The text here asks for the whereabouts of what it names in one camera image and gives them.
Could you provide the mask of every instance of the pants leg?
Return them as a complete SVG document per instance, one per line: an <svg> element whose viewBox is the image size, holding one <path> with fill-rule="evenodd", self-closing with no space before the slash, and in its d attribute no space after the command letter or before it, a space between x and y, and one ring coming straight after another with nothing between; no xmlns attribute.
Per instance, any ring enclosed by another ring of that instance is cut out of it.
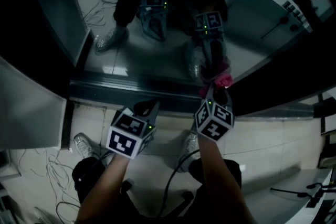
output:
<svg viewBox="0 0 336 224"><path fill-rule="evenodd" d="M239 169L239 164L235 161L230 161L227 159L223 160L233 175L233 177L236 179L238 185L241 188L241 172ZM202 183L202 186L197 190L196 197L194 199L193 204L190 206L189 210L185 213L185 217L199 217L200 213L206 211L210 211L210 208L208 208L208 202L207 202L207 192L204 182L204 175L203 175L203 167L202 167L202 161L201 159L197 159L193 161L189 166L189 173L195 178L198 182Z"/></svg>
<svg viewBox="0 0 336 224"><path fill-rule="evenodd" d="M80 203L84 201L105 170L102 162L97 163L97 161L95 157L83 159L72 171L72 178L75 182L75 190L77 191Z"/></svg>
<svg viewBox="0 0 336 224"><path fill-rule="evenodd" d="M119 26L127 26L133 21L141 0L118 0L113 14Z"/></svg>

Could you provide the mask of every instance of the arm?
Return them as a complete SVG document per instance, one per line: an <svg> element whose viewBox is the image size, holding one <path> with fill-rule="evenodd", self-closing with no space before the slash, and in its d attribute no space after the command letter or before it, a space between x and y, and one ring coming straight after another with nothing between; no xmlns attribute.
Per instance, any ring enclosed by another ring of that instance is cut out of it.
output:
<svg viewBox="0 0 336 224"><path fill-rule="evenodd" d="M80 206L76 222L90 220L113 208L130 159L116 154Z"/></svg>
<svg viewBox="0 0 336 224"><path fill-rule="evenodd" d="M198 136L205 186L214 213L224 223L254 223L237 181L225 163L217 144Z"/></svg>

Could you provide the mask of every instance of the shoe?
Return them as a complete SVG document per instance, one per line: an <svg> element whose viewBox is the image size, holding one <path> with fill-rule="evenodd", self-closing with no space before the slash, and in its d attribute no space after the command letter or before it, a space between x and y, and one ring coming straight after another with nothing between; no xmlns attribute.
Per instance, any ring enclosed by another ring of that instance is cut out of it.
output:
<svg viewBox="0 0 336 224"><path fill-rule="evenodd" d="M199 149L197 134L195 134L193 132L189 132L183 140L182 150L181 150L181 153L178 157L178 161L177 161L175 167L177 167L179 165L180 161L182 161L188 154L190 154L191 152L193 152L197 149ZM179 173L188 172L190 163L192 163L195 159L196 158L195 158L194 155L190 156L188 159L186 159L182 163L182 165L178 168L177 171Z"/></svg>
<svg viewBox="0 0 336 224"><path fill-rule="evenodd" d="M93 156L92 146L83 133L76 134L73 139L76 150L83 159Z"/></svg>
<svg viewBox="0 0 336 224"><path fill-rule="evenodd" d="M128 38L128 30L126 27L116 26L103 36L95 46L97 53L105 52L113 47L120 45Z"/></svg>
<svg viewBox="0 0 336 224"><path fill-rule="evenodd" d="M184 45L184 60L189 77L196 80L200 74L200 65L204 61L202 48L191 38Z"/></svg>
<svg viewBox="0 0 336 224"><path fill-rule="evenodd" d="M37 217L38 222L41 224L53 224L47 217L45 213L43 213L39 208L34 208L34 215Z"/></svg>

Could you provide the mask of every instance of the tile floor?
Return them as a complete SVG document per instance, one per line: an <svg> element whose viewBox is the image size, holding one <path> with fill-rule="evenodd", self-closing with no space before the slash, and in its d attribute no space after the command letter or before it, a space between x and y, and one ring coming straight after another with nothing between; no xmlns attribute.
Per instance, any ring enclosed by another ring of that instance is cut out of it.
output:
<svg viewBox="0 0 336 224"><path fill-rule="evenodd" d="M74 110L71 137L85 133L94 143L105 145L108 129L115 114L114 110L77 105ZM177 161L183 133L192 125L192 119L175 119L158 116L155 140L135 160L131 161L125 178L133 182L131 197L140 213L155 216L159 210L164 187ZM281 177L302 169L316 168L322 146L320 121L296 122L240 122L218 144L226 159L241 164L243 170L243 192L250 192L273 184ZM12 151L13 163L18 165L22 177L4 182L14 204L19 208L18 216L25 223L34 223L35 206L45 211L55 222L60 221L55 212L55 204L65 200L78 204L71 169L81 160L71 143L73 151L58 152L54 148ZM58 154L61 164L49 170L53 177L46 176L48 159L53 161ZM177 174L172 180L167 210L176 207L184 190L196 192L199 183L190 174ZM76 210L60 205L59 213L65 223L75 220Z"/></svg>
<svg viewBox="0 0 336 224"><path fill-rule="evenodd" d="M102 26L92 26L95 35L103 36L115 27L116 23L113 19L115 4L103 4L100 0L78 0L78 3L84 16L92 8L90 14L103 8L95 18L89 20L91 23L102 18L100 22ZM128 41L119 49L114 48L99 55L92 48L85 69L131 77L150 75L160 77L160 79L182 80L185 83L198 84L199 81L191 81L186 73L182 47L190 37L179 30L173 10L174 8L169 7L165 42L158 42L145 36L142 33L139 19L135 18L128 26L130 33ZM261 53L262 49L256 51L242 40L226 37L226 45L227 56L231 61L231 74L236 81L248 75L255 65L267 59L268 56L268 54Z"/></svg>

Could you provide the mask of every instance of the white panel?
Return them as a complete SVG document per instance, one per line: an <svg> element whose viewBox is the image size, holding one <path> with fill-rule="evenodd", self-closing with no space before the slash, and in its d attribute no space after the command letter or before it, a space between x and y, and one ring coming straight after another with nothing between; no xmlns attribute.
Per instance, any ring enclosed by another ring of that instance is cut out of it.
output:
<svg viewBox="0 0 336 224"><path fill-rule="evenodd" d="M29 79L3 58L0 82L0 147L59 146L66 100Z"/></svg>

